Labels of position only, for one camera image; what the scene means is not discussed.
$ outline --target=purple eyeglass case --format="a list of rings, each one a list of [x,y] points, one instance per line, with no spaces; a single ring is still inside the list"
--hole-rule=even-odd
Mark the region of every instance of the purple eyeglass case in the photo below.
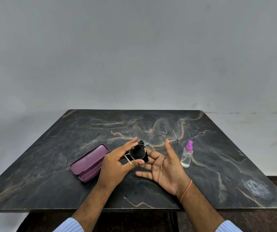
[[[86,183],[100,173],[104,156],[109,152],[104,144],[100,144],[74,161],[70,169],[75,175],[79,175],[82,182]]]

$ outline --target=blue striped sleeve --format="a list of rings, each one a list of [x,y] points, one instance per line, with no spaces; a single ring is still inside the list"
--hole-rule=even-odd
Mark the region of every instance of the blue striped sleeve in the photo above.
[[[70,217],[61,223],[53,232],[84,232],[84,230],[74,218]]]
[[[237,226],[230,221],[225,221],[216,229],[215,232],[242,232]]]

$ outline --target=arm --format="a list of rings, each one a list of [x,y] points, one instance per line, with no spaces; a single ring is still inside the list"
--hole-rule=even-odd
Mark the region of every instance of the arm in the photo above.
[[[137,171],[136,175],[154,180],[167,192],[176,195],[179,200],[185,192],[181,203],[197,232],[240,231],[229,221],[226,221],[230,223],[227,226],[223,217],[210,205],[195,184],[191,183],[168,140],[165,140],[165,148],[167,156],[147,150],[149,160],[141,167],[151,172]]]
[[[92,189],[87,198],[79,206],[72,218],[64,221],[55,232],[92,232],[93,228],[102,212],[102,209],[115,187],[123,180],[125,175],[139,164],[144,164],[143,160],[133,160],[122,165],[120,158],[137,145],[137,138],[127,142],[123,146],[106,154],[101,167],[97,184]]]

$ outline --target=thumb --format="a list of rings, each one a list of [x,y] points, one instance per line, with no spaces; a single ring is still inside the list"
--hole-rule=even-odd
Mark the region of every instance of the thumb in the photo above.
[[[167,156],[170,159],[178,158],[178,156],[176,155],[175,151],[171,147],[170,141],[168,139],[165,140],[165,149],[166,149],[166,152],[167,152]]]
[[[131,163],[133,164],[133,166],[128,162],[126,164],[124,164],[121,168],[125,171],[125,173],[127,174],[130,170],[134,169],[136,166],[138,166],[139,164],[144,164],[144,160],[132,160]]]

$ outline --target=dark floor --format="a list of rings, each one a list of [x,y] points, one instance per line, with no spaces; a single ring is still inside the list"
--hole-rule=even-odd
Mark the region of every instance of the dark floor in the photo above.
[[[277,177],[269,178],[277,186]],[[223,211],[219,213],[224,219],[232,221],[243,232],[277,231],[277,210]],[[53,231],[72,214],[73,212],[30,213],[17,232]],[[185,213],[180,212],[177,215],[179,231],[194,231]],[[172,229],[168,213],[102,213],[94,231],[171,232]]]

